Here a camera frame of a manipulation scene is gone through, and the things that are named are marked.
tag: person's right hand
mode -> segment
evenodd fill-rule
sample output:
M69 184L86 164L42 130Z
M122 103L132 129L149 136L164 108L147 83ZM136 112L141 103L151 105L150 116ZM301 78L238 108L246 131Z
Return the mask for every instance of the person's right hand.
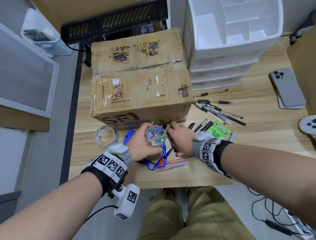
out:
M178 125L175 121L170 123L167 129L171 145L179 152L185 155L192 156L191 150L196 133L191 129Z

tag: khaki pants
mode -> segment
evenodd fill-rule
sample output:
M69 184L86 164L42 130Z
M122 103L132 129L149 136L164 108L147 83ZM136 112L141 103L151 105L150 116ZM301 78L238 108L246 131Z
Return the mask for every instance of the khaki pants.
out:
M213 187L194 187L188 199L186 227L181 206L170 192L150 200L139 240L255 240L235 211Z

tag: packing tape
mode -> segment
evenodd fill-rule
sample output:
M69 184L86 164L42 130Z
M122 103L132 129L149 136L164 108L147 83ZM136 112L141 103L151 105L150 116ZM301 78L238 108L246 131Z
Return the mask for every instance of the packing tape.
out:
M104 144L102 143L102 134L103 134L105 131L110 131L110 130L113 131L113 139L112 139L112 141L111 141L109 144L104 145ZM101 146L101 147L106 147L106 146L108 146L108 145L110 145L110 144L112 144L112 143L118 142L118 140L119 140L119 132L118 132L117 130L115 130L115 129L109 127L109 126L103 125L103 126L99 127L99 128L95 131L95 133L94 133L94 140L95 140L96 144L98 144L99 146Z

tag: doublemint gum pack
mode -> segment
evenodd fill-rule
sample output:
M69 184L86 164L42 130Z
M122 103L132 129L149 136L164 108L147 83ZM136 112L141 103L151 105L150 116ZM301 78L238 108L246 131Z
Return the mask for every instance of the doublemint gum pack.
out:
M220 121L214 123L211 128L207 130L207 132L210 132L213 137L220 139L224 139L231 133L231 131L226 128Z

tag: game controller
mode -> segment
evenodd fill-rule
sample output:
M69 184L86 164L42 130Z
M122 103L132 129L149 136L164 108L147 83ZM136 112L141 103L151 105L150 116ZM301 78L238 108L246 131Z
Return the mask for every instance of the game controller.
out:
M301 119L298 123L298 127L302 132L311 134L316 138L316 115L307 116Z

